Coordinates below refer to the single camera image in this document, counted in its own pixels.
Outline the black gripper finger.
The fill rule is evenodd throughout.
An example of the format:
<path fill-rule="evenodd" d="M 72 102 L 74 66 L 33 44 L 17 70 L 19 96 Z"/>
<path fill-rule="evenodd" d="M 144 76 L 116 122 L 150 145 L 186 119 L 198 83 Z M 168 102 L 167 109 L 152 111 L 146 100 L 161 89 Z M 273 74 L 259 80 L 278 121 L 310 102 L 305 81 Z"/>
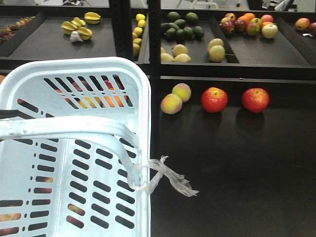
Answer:
<path fill-rule="evenodd" d="M 19 110 L 0 110 L 0 119 L 9 119 L 20 116 Z"/>

